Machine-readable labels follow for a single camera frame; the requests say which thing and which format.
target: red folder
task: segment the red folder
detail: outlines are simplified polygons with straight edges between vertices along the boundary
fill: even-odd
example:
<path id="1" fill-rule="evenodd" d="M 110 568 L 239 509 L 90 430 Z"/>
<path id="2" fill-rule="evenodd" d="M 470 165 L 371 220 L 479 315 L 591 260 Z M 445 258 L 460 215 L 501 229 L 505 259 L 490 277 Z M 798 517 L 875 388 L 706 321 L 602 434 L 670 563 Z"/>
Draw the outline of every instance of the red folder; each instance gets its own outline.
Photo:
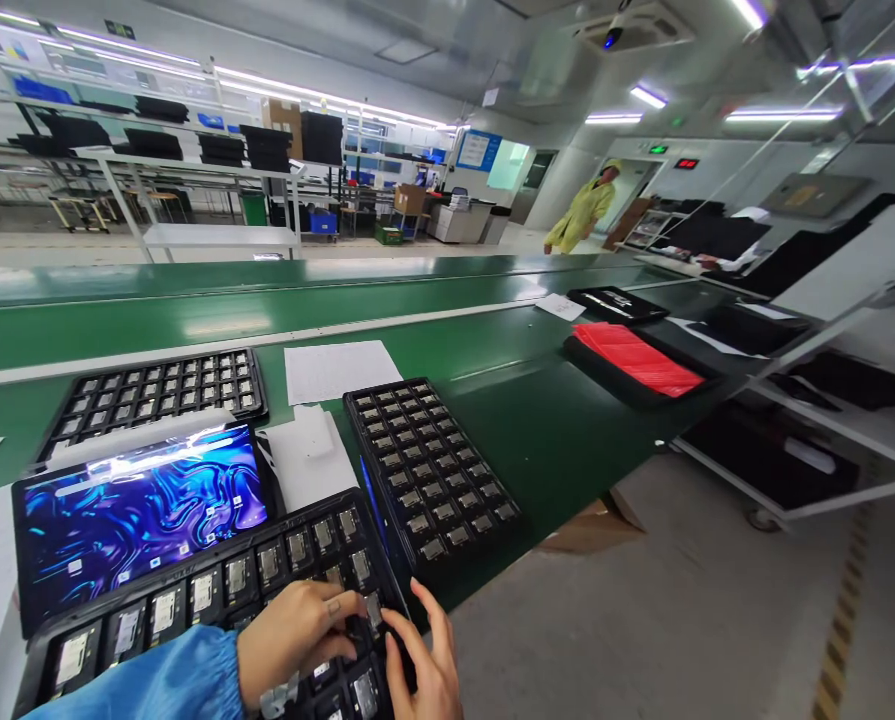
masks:
<path id="1" fill-rule="evenodd" d="M 574 337 L 638 382 L 668 397 L 680 397 L 704 382 L 623 325 L 575 325 Z"/>

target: worker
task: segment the worker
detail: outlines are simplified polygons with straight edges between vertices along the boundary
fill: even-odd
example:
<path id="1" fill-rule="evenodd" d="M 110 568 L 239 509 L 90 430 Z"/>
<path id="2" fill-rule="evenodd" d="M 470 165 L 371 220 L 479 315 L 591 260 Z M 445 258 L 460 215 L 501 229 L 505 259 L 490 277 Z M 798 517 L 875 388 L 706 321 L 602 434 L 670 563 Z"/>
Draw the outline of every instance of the worker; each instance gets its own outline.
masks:
<path id="1" fill-rule="evenodd" d="M 580 189 L 570 204 L 570 210 L 544 240 L 544 255 L 550 255 L 554 246 L 568 254 L 577 243 L 587 239 L 597 221 L 610 209 L 616 194 L 613 182 L 623 169 L 620 160 L 611 160 L 600 171 L 600 177 Z"/>
<path id="2" fill-rule="evenodd" d="M 411 695 L 400 650 L 388 632 L 384 642 L 394 717 L 463 720 L 450 619 L 427 588 L 411 580 L 410 589 L 427 611 L 433 644 L 428 650 L 414 624 L 400 613 L 381 610 L 387 626 L 403 639 L 417 673 L 417 692 Z M 353 590 L 293 582 L 242 632 L 197 625 L 26 718 L 229 720 L 258 711 L 264 718 L 280 717 L 296 696 L 300 679 L 314 668 L 337 657 L 357 659 L 353 642 L 342 632 L 353 615 L 367 616 L 366 601 Z"/>

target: air conditioner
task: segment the air conditioner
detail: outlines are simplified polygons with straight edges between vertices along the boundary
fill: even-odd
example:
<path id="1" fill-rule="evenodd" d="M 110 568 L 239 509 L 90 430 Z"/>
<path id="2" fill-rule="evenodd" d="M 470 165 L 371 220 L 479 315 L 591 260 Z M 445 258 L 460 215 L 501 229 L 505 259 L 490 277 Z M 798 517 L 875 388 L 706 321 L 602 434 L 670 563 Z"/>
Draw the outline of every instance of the air conditioner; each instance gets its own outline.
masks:
<path id="1" fill-rule="evenodd" d="M 616 13 L 591 18 L 582 23 L 570 25 L 565 30 L 578 40 L 595 47 L 605 54 L 604 42 L 607 31 L 617 17 Z M 624 33 L 610 48 L 609 54 L 641 50 L 643 48 L 664 47 L 693 42 L 697 39 L 694 31 L 673 10 L 662 2 L 638 5 L 624 11 Z"/>

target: tablet screen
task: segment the tablet screen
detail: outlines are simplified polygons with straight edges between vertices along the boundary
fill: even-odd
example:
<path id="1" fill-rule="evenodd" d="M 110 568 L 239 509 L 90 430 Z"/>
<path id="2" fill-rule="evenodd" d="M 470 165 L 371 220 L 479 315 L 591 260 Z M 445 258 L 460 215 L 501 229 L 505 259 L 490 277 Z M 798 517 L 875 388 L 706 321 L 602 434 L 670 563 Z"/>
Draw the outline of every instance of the tablet screen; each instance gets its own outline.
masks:
<path id="1" fill-rule="evenodd" d="M 22 517 L 20 510 L 25 626 L 267 519 L 247 425 L 208 429 L 35 479 L 22 490 Z"/>

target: hand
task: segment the hand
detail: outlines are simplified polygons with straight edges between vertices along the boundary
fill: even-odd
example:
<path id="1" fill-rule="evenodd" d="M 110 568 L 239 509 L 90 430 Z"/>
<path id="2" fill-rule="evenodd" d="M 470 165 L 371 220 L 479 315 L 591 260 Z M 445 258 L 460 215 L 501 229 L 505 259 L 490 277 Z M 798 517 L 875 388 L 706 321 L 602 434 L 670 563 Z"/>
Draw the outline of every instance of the hand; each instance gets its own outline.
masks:
<path id="1" fill-rule="evenodd" d="M 364 598 L 338 585 L 303 580 L 288 585 L 237 637 L 240 695 L 248 710 L 260 696 L 341 655 L 357 659 L 343 634 L 351 615 L 367 617 Z"/>
<path id="2" fill-rule="evenodd" d="M 393 636 L 387 633 L 387 684 L 397 720 L 463 720 L 460 705 L 460 681 L 454 657 L 454 628 L 443 608 L 430 591 L 416 580 L 410 589 L 427 610 L 434 649 L 428 652 L 417 628 L 394 610 L 381 610 L 384 621 L 403 639 L 417 670 L 417 694 L 410 695 L 404 680 L 404 665 L 400 649 Z"/>

